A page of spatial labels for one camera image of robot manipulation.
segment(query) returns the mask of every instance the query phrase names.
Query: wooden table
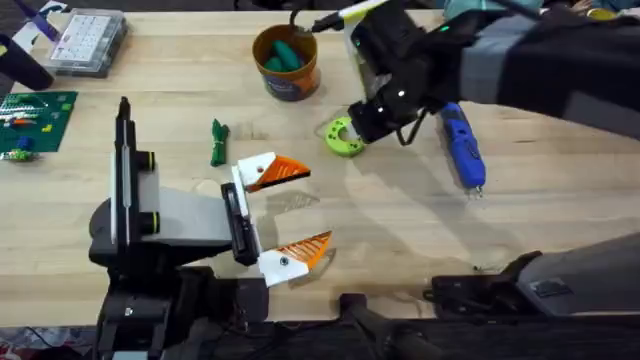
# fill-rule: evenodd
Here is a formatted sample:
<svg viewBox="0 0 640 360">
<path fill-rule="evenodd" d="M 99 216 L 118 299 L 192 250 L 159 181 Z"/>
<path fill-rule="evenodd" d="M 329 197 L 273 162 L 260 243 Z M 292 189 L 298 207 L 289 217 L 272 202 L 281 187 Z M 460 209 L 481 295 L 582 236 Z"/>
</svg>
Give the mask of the wooden table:
<svg viewBox="0 0 640 360">
<path fill-rule="evenodd" d="M 412 15 L 427 28 L 440 21 L 439 12 Z M 95 323 L 107 278 L 87 257 L 88 223 L 108 194 L 123 95 L 162 185 L 219 195 L 230 171 L 209 166 L 213 118 L 231 127 L 230 163 L 275 151 L 311 167 L 308 179 L 250 196 L 265 247 L 334 232 L 318 271 L 271 290 L 272 319 L 331 318 L 342 292 L 366 293 L 388 316 L 430 317 L 419 298 L 434 275 L 498 270 L 527 251 L 638 231 L 640 143 L 531 113 L 463 105 L 488 167 L 483 199 L 459 187 L 432 119 L 412 146 L 389 137 L 351 160 L 333 155 L 323 127 L 358 96 L 342 35 L 318 36 L 322 86 L 305 101 L 272 98 L 253 63 L 255 35 L 287 17 L 127 14 L 131 34 L 108 79 L 56 80 L 51 90 L 80 91 L 60 151 L 0 164 L 0 326 Z M 230 254 L 201 263 L 222 276 L 253 271 Z"/>
</svg>

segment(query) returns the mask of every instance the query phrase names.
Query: wire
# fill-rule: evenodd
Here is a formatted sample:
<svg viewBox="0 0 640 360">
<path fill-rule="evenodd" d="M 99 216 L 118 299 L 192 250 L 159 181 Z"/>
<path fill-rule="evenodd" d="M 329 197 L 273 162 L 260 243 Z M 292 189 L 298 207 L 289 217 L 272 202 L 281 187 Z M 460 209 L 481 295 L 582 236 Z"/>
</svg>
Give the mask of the wire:
<svg viewBox="0 0 640 360">
<path fill-rule="evenodd" d="M 524 5 L 518 4 L 511 0 L 491 0 L 491 1 L 498 5 L 502 5 L 504 8 L 511 10 L 512 12 L 522 15 L 533 21 L 539 21 L 540 19 L 542 19 L 542 15 L 540 15 L 540 13 L 538 13 L 537 11 L 534 11 Z"/>
<path fill-rule="evenodd" d="M 418 133 L 418 129 L 420 129 L 420 125 L 422 125 L 422 120 L 424 120 L 425 116 L 427 116 L 427 108 L 423 107 L 420 110 L 420 115 L 418 115 L 418 120 L 413 124 L 411 128 L 411 132 L 409 132 L 409 137 L 407 139 L 402 135 L 402 128 L 396 130 L 396 135 L 398 136 L 398 141 L 402 146 L 410 145 L 415 139 L 416 134 Z"/>
<path fill-rule="evenodd" d="M 285 334 L 278 334 L 278 332 L 276 331 L 276 333 L 273 336 L 273 339 L 271 341 L 269 341 L 268 343 L 266 343 L 265 345 L 259 347 L 258 349 L 254 350 L 253 352 L 249 353 L 247 356 L 245 356 L 244 358 L 242 358 L 243 360 L 257 360 L 265 355 L 267 355 L 269 352 L 277 349 L 279 346 L 283 345 L 284 343 L 286 343 L 289 339 L 300 335 L 301 333 L 305 332 L 305 331 L 310 331 L 310 330 L 316 330 L 316 329 L 320 329 L 323 327 L 330 327 L 330 326 L 334 326 L 340 323 L 342 319 L 338 318 L 336 320 L 333 321 L 328 321 L 328 322 L 323 322 L 323 323 L 319 323 L 319 324 L 314 324 L 314 325 L 309 325 L 309 326 L 305 326 L 305 327 L 300 327 L 300 328 L 296 328 L 296 329 L 291 329 L 283 324 L 280 323 L 275 323 L 275 326 L 278 326 L 278 328 L 286 331 L 287 333 Z"/>
<path fill-rule="evenodd" d="M 42 343 L 45 344 L 47 347 L 50 347 L 50 348 L 56 347 L 51 345 L 47 340 L 45 340 L 44 337 L 42 337 L 42 335 L 40 335 L 40 333 L 37 332 L 36 329 L 32 328 L 31 326 L 25 326 L 25 329 L 31 331 L 33 335 L 37 336 L 40 339 L 40 341 L 42 341 Z"/>
</svg>

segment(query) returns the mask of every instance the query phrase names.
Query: green tape roll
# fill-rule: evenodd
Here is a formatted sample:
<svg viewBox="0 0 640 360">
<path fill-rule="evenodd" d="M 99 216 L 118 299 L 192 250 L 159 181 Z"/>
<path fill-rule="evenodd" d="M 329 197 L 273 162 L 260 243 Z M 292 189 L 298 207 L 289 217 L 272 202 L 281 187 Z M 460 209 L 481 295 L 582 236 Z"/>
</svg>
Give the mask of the green tape roll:
<svg viewBox="0 0 640 360">
<path fill-rule="evenodd" d="M 334 153 L 344 157 L 356 156 L 364 150 L 362 140 L 343 140 L 340 138 L 340 131 L 347 131 L 346 127 L 349 124 L 351 124 L 351 118 L 337 118 L 329 124 L 324 135 L 324 141 L 329 148 Z"/>
</svg>

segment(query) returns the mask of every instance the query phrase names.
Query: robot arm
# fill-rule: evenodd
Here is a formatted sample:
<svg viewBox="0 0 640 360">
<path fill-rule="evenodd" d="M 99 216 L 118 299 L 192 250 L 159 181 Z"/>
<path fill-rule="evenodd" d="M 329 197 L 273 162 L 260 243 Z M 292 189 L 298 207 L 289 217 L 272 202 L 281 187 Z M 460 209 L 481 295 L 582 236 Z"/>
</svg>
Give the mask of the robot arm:
<svg viewBox="0 0 640 360">
<path fill-rule="evenodd" d="M 350 40 L 375 76 L 389 78 L 349 108 L 366 143 L 415 121 L 419 109 L 435 113 L 461 100 L 640 139 L 636 18 L 597 22 L 561 8 L 540 17 L 468 11 L 427 33 L 399 2 L 387 1 L 367 13 Z"/>
</svg>

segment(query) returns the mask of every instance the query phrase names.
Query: circuit board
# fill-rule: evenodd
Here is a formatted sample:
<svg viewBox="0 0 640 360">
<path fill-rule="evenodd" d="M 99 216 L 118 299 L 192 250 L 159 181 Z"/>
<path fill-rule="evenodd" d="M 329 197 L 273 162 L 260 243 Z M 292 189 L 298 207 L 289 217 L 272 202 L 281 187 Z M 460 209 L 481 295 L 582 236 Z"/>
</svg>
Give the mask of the circuit board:
<svg viewBox="0 0 640 360">
<path fill-rule="evenodd" d="M 0 118 L 16 113 L 37 116 L 31 119 L 35 124 L 13 127 L 4 126 L 7 120 L 0 121 L 0 152 L 17 148 L 21 136 L 32 139 L 29 151 L 58 151 L 77 96 L 75 91 L 8 94 L 0 105 Z"/>
</svg>

